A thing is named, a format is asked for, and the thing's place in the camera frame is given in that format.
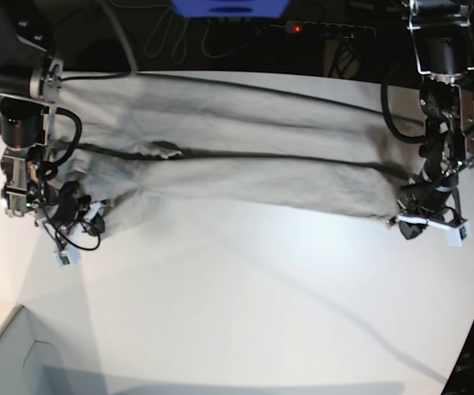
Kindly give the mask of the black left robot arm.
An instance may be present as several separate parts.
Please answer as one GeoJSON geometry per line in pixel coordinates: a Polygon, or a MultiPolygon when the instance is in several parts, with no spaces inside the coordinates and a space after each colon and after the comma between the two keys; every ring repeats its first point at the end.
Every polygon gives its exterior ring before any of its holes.
{"type": "Polygon", "coordinates": [[[416,144],[424,159],[421,171],[401,186],[399,211],[390,220],[405,239],[432,227],[449,245],[460,246],[471,235],[462,216],[458,182],[474,167],[474,41],[471,1],[401,1],[422,81],[419,104],[425,116],[420,136],[400,133],[388,105],[388,82],[380,90],[383,117],[397,140],[416,144]]]}

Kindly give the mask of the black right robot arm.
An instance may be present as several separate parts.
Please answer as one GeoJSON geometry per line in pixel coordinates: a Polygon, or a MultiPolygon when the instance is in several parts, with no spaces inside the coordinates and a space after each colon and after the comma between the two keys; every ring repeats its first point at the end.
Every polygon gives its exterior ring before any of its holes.
{"type": "Polygon", "coordinates": [[[51,49],[17,34],[0,4],[0,137],[6,150],[1,167],[6,176],[2,204],[9,216],[37,212],[57,237],[69,239],[81,229],[100,237],[105,223],[92,213],[91,199],[82,196],[77,182],[56,190],[50,181],[77,149],[82,135],[80,118],[57,105],[63,79],[63,62],[51,49]],[[73,139],[62,156],[48,150],[49,133],[56,116],[71,119],[73,139]]]}

